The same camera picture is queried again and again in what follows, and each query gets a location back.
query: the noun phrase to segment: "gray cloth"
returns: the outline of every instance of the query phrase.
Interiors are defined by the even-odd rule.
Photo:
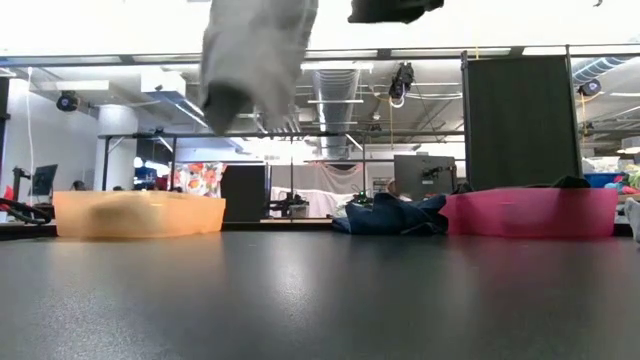
[[[254,103],[284,127],[318,0],[213,0],[200,68],[201,106],[216,134]]]

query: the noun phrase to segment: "white wall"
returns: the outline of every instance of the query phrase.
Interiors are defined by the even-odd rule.
[[[8,112],[4,147],[4,161],[0,175],[0,193],[13,184],[12,169],[15,166],[29,171],[31,158],[27,131],[27,83],[11,80],[9,85]],[[63,113],[53,101],[31,93],[31,132],[33,134],[34,166],[58,164],[53,188],[69,190],[75,180],[83,180],[90,186],[93,181],[97,120],[80,112]],[[20,186],[20,201],[26,201],[29,181]]]

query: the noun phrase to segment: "security camera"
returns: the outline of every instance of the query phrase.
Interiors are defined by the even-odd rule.
[[[63,91],[62,95],[60,95],[58,101],[56,102],[56,107],[60,111],[74,112],[78,110],[79,104],[80,100],[76,96],[75,91]]]

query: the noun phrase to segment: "table surface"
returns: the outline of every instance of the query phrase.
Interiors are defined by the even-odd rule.
[[[638,359],[630,240],[0,242],[0,359]]]

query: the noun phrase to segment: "blue cloth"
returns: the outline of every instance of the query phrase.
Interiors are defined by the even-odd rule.
[[[444,195],[405,202],[390,194],[380,193],[373,198],[372,209],[347,204],[347,217],[333,219],[333,228],[358,235],[445,234],[449,222],[438,212],[446,202]]]

